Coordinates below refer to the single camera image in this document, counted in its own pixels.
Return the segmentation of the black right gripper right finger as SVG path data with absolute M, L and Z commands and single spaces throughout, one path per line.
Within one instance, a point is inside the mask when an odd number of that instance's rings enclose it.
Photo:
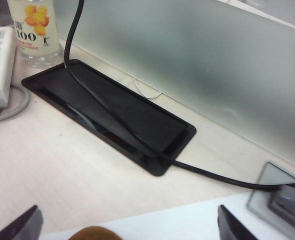
M 258 240 L 223 204 L 217 212 L 221 240 Z

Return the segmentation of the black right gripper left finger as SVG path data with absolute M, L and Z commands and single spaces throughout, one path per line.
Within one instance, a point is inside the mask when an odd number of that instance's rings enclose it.
M 38 240 L 42 227 L 42 211 L 33 205 L 0 231 L 0 240 Z

